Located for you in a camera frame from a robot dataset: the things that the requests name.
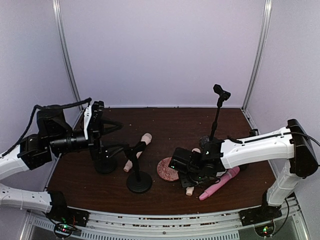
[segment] black cable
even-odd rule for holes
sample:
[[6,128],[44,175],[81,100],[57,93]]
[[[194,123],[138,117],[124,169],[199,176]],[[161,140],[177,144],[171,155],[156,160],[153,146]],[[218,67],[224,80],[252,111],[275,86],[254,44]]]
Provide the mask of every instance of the black cable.
[[320,142],[318,142],[318,141],[317,141],[315,138],[313,138],[312,136],[309,136],[309,135],[304,134],[304,133],[302,133],[302,132],[295,132],[295,131],[293,131],[293,132],[285,132],[283,135],[289,135],[289,134],[297,134],[297,135],[304,136],[304,137],[306,137],[306,138],[314,141],[314,142],[320,147]]
[[248,144],[248,143],[253,143],[253,142],[256,142],[256,141],[259,141],[259,140],[269,139],[269,138],[279,137],[279,136],[281,136],[281,133],[274,134],[274,135],[269,135],[269,136],[263,136],[263,137],[252,139],[252,140],[248,140],[248,141],[245,141],[244,143]]
[[12,145],[12,147],[10,147],[6,152],[4,152],[1,156],[1,158],[3,158],[4,156],[6,156],[7,154],[9,154],[13,149],[16,148],[16,146],[19,145],[19,143],[21,142],[21,140],[25,137],[25,135],[27,134],[27,132],[29,131],[30,127],[31,127],[31,124],[32,124],[32,121],[34,119],[34,116],[35,116],[35,113],[36,113],[36,110],[39,109],[39,110],[63,110],[63,109],[70,109],[70,108],[73,108],[73,107],[76,107],[76,106],[80,106],[82,104],[86,104],[86,103],[90,103],[92,101],[92,99],[89,97],[85,100],[82,100],[82,101],[78,101],[78,102],[75,102],[75,103],[69,103],[69,104],[65,104],[65,105],[48,105],[48,106],[40,106],[40,105],[35,105],[33,107],[33,110],[31,112],[31,116],[30,116],[30,119],[29,119],[29,122],[28,122],[28,125],[26,126],[24,132],[22,133],[22,135],[19,137],[19,139],[15,142],[15,144]]
[[217,178],[216,178],[216,181],[215,181],[212,185],[218,184],[218,183],[220,183],[220,181],[221,181],[220,177],[217,177]]
[[238,139],[235,139],[235,138],[232,138],[232,137],[230,137],[229,135],[226,136],[226,138],[227,138],[228,140],[230,140],[231,142],[235,143],[235,144],[242,144],[242,141],[240,141],[240,140],[238,140]]
[[275,232],[275,233],[272,233],[271,236],[273,237],[274,235],[276,235],[283,227],[284,225],[286,224],[287,220],[288,220],[288,217],[289,217],[289,212],[290,212],[290,206],[289,206],[289,203],[288,203],[288,200],[287,199],[284,199],[285,200],[285,203],[288,207],[288,212],[286,213],[286,217],[284,219],[284,222],[282,223],[281,227],[279,227],[279,229]]

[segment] black stand pole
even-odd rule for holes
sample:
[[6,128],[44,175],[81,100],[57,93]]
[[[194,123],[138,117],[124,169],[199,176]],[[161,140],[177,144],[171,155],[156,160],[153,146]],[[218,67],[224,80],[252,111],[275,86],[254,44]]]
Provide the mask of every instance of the black stand pole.
[[216,94],[219,94],[219,99],[218,99],[218,102],[216,104],[216,106],[218,108],[216,110],[215,118],[214,118],[214,121],[213,121],[212,126],[211,126],[210,136],[205,135],[205,136],[200,138],[199,145],[200,145],[201,148],[203,148],[206,143],[208,143],[208,142],[210,142],[210,141],[212,141],[214,139],[214,136],[215,136],[215,133],[216,133],[216,130],[217,130],[217,127],[218,127],[218,118],[219,118],[220,109],[222,107],[223,102],[228,100],[230,98],[230,96],[231,96],[230,92],[224,91],[222,89],[222,87],[220,85],[218,85],[218,84],[215,84],[213,86],[213,91]]
[[131,149],[130,153],[126,153],[129,160],[132,162],[132,168],[134,170],[134,172],[127,178],[126,186],[131,192],[135,194],[144,194],[151,188],[152,178],[148,173],[140,171],[139,161],[137,158],[138,152],[141,151]]
[[97,147],[90,149],[91,158],[94,160],[94,168],[100,174],[113,172],[118,162],[115,155],[129,147],[125,142],[97,141]]

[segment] white arm segment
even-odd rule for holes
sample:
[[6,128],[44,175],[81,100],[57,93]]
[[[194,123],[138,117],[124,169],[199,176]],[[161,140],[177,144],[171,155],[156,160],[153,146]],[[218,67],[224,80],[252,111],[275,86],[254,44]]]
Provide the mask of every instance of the white arm segment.
[[85,140],[88,140],[88,130],[87,130],[87,128],[88,128],[91,116],[92,116],[92,110],[91,110],[91,105],[90,105],[84,111],[83,131],[84,131]]
[[287,160],[285,165],[275,180],[274,184],[268,189],[266,200],[269,206],[280,206],[284,200],[293,193],[301,177],[290,173],[290,161]]
[[[232,169],[243,164],[250,164],[270,159],[292,159],[295,151],[294,145],[290,143],[292,135],[284,135],[284,133],[289,132],[289,128],[282,127],[277,131],[267,134],[238,139],[242,143],[234,143],[228,139],[225,140],[221,144],[221,153],[223,153],[221,161],[223,166],[226,169]],[[245,143],[246,141],[276,134],[281,135]]]
[[0,206],[50,212],[51,197],[46,191],[26,191],[0,183]]
[[8,155],[0,158],[0,180],[10,175],[29,170],[24,161],[18,158],[19,153],[20,145],[16,146]]

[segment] purple wall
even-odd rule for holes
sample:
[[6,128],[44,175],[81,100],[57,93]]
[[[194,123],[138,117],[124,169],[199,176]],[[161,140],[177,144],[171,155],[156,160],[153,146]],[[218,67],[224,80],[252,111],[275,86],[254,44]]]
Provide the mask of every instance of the purple wall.
[[[320,140],[320,1],[274,0],[268,38],[248,111],[262,133],[296,118]],[[320,162],[320,149],[314,145]],[[284,161],[274,161],[281,171]],[[320,171],[295,191],[311,239],[319,239]]]
[[[51,0],[0,0],[0,151],[25,130],[35,104],[74,102]],[[66,112],[73,124],[79,109]],[[28,134],[38,132],[35,124]],[[42,191],[52,163],[15,174],[3,184]],[[1,239],[17,239],[25,211],[0,207]]]
[[240,107],[254,65],[264,0],[61,1],[82,96],[106,106]]

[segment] black round base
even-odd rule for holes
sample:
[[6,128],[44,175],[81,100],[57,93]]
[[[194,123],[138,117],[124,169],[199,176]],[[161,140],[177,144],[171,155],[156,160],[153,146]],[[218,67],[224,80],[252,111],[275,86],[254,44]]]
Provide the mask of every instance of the black round base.
[[137,181],[136,175],[133,172],[126,180],[126,186],[135,194],[144,194],[152,186],[152,178],[148,173],[140,171],[140,178],[141,181]]
[[109,174],[113,172],[118,166],[117,160],[115,158],[95,161],[93,164],[95,170],[100,174]]

